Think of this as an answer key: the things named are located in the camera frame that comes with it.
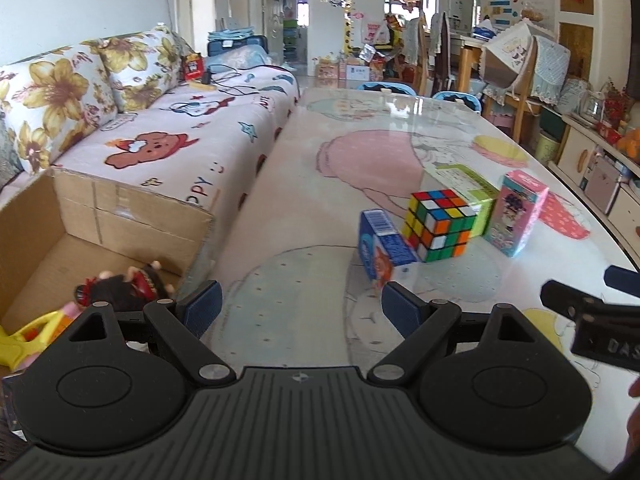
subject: yellow toy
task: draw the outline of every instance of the yellow toy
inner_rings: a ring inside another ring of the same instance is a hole
[[[29,366],[81,313],[71,302],[8,335],[0,326],[0,365],[12,372]]]

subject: green box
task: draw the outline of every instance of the green box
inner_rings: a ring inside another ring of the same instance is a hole
[[[420,190],[451,189],[475,210],[471,237],[484,233],[499,190],[463,164],[428,164]]]

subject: blue chair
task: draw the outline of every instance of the blue chair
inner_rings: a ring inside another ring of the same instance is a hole
[[[480,104],[480,101],[475,95],[465,94],[464,92],[444,91],[444,92],[438,92],[436,95],[433,96],[433,99],[438,99],[439,101],[453,101],[453,102],[457,101],[458,99],[461,99],[463,103],[468,108],[471,108],[476,114],[482,113],[482,105]]]
[[[405,85],[403,83],[393,83],[389,81],[379,81],[379,82],[375,81],[375,82],[363,83],[360,86],[358,86],[357,90],[371,90],[375,92],[380,92],[381,89],[383,88],[389,88],[394,94],[411,95],[414,97],[417,97],[418,95],[417,93],[415,93],[415,90],[411,88],[409,85]]]

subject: pink box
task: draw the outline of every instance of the pink box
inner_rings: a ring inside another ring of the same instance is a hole
[[[507,256],[518,254],[529,239],[548,192],[548,186],[524,171],[507,173],[484,238]]]

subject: blue box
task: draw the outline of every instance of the blue box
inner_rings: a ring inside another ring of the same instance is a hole
[[[360,214],[358,254],[376,290],[382,290],[386,282],[414,288],[420,260],[386,211],[369,209]]]

